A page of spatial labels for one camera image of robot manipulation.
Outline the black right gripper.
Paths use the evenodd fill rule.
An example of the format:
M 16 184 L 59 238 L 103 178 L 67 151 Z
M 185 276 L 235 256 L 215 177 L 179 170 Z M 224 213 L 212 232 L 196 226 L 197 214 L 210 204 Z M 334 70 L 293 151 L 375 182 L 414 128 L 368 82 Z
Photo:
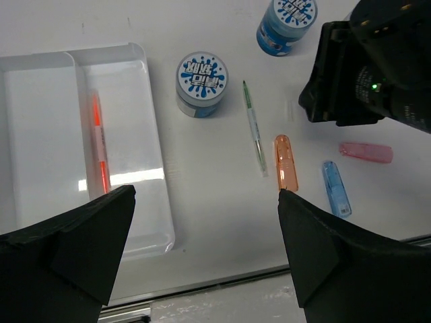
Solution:
M 356 97 L 360 69 L 370 63 L 347 21 L 327 22 L 321 28 L 310 79 L 298 103 L 310 122 L 334 122 L 339 127 L 376 124 L 384 116 Z

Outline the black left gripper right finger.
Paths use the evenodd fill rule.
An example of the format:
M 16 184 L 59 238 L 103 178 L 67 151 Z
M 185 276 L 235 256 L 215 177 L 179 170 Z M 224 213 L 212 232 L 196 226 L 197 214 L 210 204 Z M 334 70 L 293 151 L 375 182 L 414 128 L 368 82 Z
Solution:
M 279 222 L 307 322 L 429 322 L 430 249 L 365 230 L 288 190 Z

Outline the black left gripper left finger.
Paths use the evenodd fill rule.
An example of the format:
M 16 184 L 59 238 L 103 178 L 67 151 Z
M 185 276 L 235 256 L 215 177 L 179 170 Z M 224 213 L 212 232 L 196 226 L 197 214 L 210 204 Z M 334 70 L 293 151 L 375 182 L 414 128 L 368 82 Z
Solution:
M 121 263 L 135 194 L 124 185 L 1 235 L 1 321 L 97 322 Z

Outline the green pen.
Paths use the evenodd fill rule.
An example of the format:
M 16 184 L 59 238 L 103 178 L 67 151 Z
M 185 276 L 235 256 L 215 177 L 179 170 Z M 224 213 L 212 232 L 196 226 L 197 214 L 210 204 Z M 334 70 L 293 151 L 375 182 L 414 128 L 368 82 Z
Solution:
M 248 123 L 250 126 L 251 135 L 252 135 L 253 143 L 255 146 L 255 152 L 257 154 L 257 160 L 259 163 L 259 167 L 260 167 L 260 170 L 261 170 L 263 177 L 267 177 L 268 176 L 267 163 L 265 160 L 265 154 L 264 154 L 262 144 L 261 144 L 259 127 L 258 127 L 257 119 L 255 116 L 255 110 L 254 110 L 253 105 L 252 105 L 250 91 L 248 89 L 248 85 L 246 84 L 245 80 L 242 81 L 242 90 L 243 90 L 243 96 L 244 96 L 244 103 L 246 106 Z

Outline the orange highlighter pen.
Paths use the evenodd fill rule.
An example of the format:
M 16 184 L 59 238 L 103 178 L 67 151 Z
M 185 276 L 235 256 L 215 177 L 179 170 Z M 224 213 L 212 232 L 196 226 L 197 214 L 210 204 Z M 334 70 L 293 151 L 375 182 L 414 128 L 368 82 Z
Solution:
M 100 168 L 102 181 L 102 190 L 106 194 L 110 192 L 110 174 L 108 170 L 108 160 L 106 154 L 106 145 L 104 140 L 104 129 L 102 124 L 102 111 L 98 92 L 92 92 L 92 113 L 94 120 L 94 140 L 96 145 L 96 157 Z

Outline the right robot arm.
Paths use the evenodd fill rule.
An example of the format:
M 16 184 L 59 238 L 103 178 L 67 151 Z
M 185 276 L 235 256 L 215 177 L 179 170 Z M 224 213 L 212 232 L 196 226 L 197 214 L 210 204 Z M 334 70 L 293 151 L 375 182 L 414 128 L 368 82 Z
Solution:
M 299 105 L 339 127 L 390 118 L 430 132 L 430 2 L 359 1 L 323 24 Z

